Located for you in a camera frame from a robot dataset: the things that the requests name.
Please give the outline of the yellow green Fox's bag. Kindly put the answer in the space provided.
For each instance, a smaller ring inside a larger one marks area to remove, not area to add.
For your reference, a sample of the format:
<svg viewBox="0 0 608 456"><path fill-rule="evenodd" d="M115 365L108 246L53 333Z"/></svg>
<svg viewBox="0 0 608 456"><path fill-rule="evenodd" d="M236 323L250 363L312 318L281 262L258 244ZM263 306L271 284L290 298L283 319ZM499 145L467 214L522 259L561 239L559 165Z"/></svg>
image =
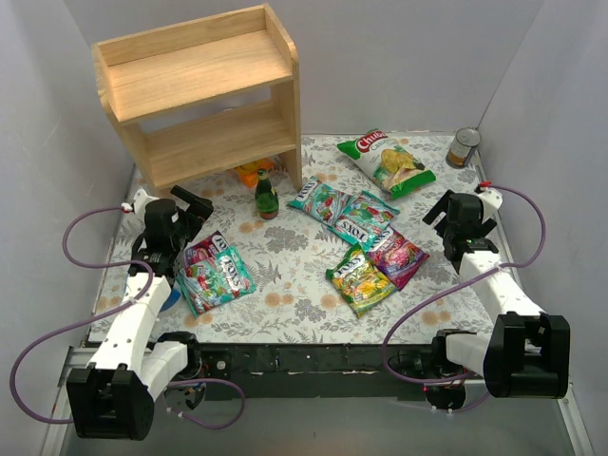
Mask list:
<svg viewBox="0 0 608 456"><path fill-rule="evenodd" d="M395 285L355 243L326 278L349 304L357 318L396 291Z"/></svg>

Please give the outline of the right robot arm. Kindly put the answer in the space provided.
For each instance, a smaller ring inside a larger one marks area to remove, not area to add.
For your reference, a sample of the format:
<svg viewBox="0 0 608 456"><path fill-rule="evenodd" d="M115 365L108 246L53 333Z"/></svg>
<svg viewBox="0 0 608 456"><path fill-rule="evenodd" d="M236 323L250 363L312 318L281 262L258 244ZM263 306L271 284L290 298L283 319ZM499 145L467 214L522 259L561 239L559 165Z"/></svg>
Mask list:
<svg viewBox="0 0 608 456"><path fill-rule="evenodd" d="M562 398L568 390L570 325L546 313L519 287L488 238L503 197L479 186L471 194L446 191L423 221L441 238L444 256L478 296L493 329L489 336L440 330L431 359L442 375L483 377L497 398Z"/></svg>

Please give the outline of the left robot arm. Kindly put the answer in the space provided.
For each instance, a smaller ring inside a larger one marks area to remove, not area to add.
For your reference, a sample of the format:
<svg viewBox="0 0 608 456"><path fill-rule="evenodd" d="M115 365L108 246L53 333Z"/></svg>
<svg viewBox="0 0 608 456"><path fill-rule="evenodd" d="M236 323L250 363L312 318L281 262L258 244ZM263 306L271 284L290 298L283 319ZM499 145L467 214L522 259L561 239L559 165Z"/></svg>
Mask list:
<svg viewBox="0 0 608 456"><path fill-rule="evenodd" d="M124 308L86 366L72 370L66 380L81 438L144 439L155 402L169 383L200 371L193 334L171 332L149 342L183 251L214 211L209 199L179 186L171 194L159 199L140 189L124 208L143 224L131 247Z"/></svg>

